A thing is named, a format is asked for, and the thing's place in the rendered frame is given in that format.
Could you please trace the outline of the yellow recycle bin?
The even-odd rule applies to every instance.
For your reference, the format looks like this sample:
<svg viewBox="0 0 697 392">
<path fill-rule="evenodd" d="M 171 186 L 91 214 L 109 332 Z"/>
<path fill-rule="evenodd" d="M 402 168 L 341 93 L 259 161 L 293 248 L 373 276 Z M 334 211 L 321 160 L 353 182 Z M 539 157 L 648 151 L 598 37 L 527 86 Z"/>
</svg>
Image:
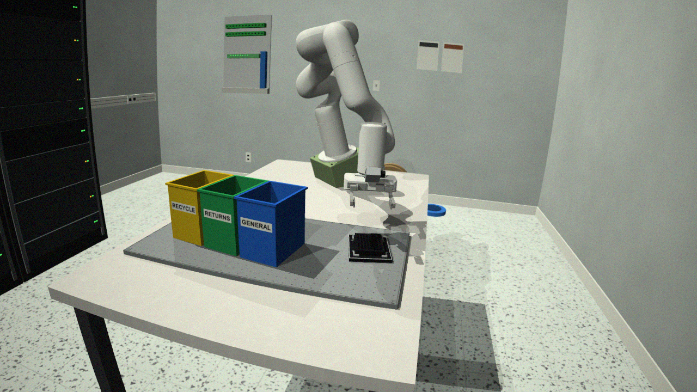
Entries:
<svg viewBox="0 0 697 392">
<path fill-rule="evenodd" d="M 165 183 L 168 185 L 173 238 L 204 245 L 201 199 L 197 190 L 230 176 L 233 175 L 202 170 Z"/>
</svg>

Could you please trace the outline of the green returns bin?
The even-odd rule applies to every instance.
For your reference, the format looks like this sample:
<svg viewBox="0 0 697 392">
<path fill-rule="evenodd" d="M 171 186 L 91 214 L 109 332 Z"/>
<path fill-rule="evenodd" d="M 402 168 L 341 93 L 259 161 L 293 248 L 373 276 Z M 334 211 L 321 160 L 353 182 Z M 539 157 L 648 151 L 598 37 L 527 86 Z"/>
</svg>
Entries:
<svg viewBox="0 0 697 392">
<path fill-rule="evenodd" d="M 240 254 L 234 197 L 265 182 L 268 180 L 234 175 L 197 190 L 201 198 L 204 247 L 228 255 Z"/>
</svg>

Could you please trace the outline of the blue open-top bin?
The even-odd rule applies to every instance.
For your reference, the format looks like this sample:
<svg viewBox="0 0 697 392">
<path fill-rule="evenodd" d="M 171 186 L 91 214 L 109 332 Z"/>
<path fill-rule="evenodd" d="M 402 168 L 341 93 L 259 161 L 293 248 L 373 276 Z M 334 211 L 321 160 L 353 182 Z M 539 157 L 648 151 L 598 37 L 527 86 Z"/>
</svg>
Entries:
<svg viewBox="0 0 697 392">
<path fill-rule="evenodd" d="M 268 181 L 234 197 L 240 258 L 277 267 L 305 244 L 306 189 Z"/>
</svg>

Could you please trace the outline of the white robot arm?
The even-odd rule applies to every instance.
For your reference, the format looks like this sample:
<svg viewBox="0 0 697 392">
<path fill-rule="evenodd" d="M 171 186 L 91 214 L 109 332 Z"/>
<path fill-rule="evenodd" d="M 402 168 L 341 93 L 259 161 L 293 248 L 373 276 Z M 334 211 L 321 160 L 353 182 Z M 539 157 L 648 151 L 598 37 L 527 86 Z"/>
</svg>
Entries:
<svg viewBox="0 0 697 392">
<path fill-rule="evenodd" d="M 355 47 L 358 38 L 358 27 L 350 20 L 299 33 L 296 48 L 311 64 L 298 75 L 296 88 L 304 99 L 328 94 L 315 109 L 324 149 L 319 159 L 324 163 L 345 160 L 357 151 L 347 143 L 341 96 L 346 107 L 363 118 L 359 125 L 358 172 L 364 175 L 364 182 L 379 182 L 386 175 L 385 154 L 394 149 L 394 134 L 385 110 L 369 92 Z"/>
</svg>

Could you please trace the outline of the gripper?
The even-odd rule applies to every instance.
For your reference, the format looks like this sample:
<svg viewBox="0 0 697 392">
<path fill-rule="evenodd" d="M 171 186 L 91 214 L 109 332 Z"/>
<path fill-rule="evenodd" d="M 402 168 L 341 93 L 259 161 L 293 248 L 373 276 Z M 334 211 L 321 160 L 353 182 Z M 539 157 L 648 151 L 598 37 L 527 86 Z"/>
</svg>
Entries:
<svg viewBox="0 0 697 392">
<path fill-rule="evenodd" d="M 344 189 L 350 189 L 350 206 L 355 207 L 355 198 L 353 199 L 353 191 L 377 191 L 389 193 L 390 209 L 395 208 L 393 193 L 396 193 L 398 180 L 394 175 L 386 175 L 385 178 L 380 177 L 379 182 L 364 182 L 364 175 L 359 173 L 345 173 Z"/>
</svg>

